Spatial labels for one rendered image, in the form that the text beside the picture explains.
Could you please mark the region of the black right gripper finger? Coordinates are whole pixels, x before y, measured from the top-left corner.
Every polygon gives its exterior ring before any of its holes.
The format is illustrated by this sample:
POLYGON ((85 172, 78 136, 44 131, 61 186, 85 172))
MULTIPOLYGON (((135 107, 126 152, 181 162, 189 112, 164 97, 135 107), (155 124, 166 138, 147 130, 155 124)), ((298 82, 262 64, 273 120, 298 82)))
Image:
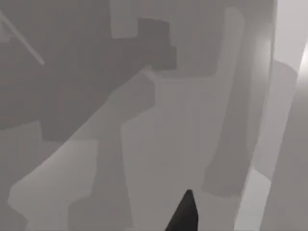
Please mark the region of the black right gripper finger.
POLYGON ((188 189, 164 231, 198 231, 198 221, 194 194, 188 189))

